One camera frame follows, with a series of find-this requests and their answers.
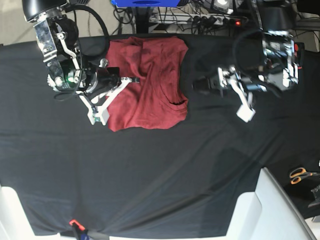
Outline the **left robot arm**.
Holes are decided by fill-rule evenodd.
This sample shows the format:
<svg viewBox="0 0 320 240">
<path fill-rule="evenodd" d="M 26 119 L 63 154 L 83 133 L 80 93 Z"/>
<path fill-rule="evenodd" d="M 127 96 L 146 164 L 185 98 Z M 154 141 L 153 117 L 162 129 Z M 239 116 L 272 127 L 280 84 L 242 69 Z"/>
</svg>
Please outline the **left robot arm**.
<svg viewBox="0 0 320 240">
<path fill-rule="evenodd" d="M 254 92 L 270 92 L 276 97 L 299 83 L 299 57 L 290 30 L 296 24 L 296 13 L 289 0 L 250 0 L 248 7 L 257 28 L 241 33 L 232 45 L 234 64 L 217 67 L 216 74 L 192 83 L 195 92 L 202 94 L 235 92 L 241 105 L 237 116 L 250 122 L 254 109 Z M 239 59 L 241 42 L 253 35 L 261 36 L 263 62 L 257 67 L 244 68 Z"/>
</svg>

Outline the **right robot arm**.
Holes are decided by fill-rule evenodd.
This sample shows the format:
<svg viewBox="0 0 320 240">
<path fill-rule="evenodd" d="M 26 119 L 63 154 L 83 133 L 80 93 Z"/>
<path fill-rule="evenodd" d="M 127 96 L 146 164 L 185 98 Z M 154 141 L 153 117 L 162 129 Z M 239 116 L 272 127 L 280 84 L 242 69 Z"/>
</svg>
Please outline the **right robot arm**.
<svg viewBox="0 0 320 240">
<path fill-rule="evenodd" d="M 56 92 L 55 100 L 78 96 L 88 109 L 90 123 L 105 126 L 110 118 L 108 107 L 128 84 L 139 82 L 139 78 L 121 76 L 119 67 L 109 65 L 106 55 L 110 35 L 102 18 L 92 8 L 67 0 L 24 0 L 22 9 L 25 20 L 33 23 L 48 71 L 47 84 Z M 100 53 L 83 53 L 77 23 L 66 15 L 77 10 L 90 13 L 98 21 L 104 37 Z"/>
</svg>

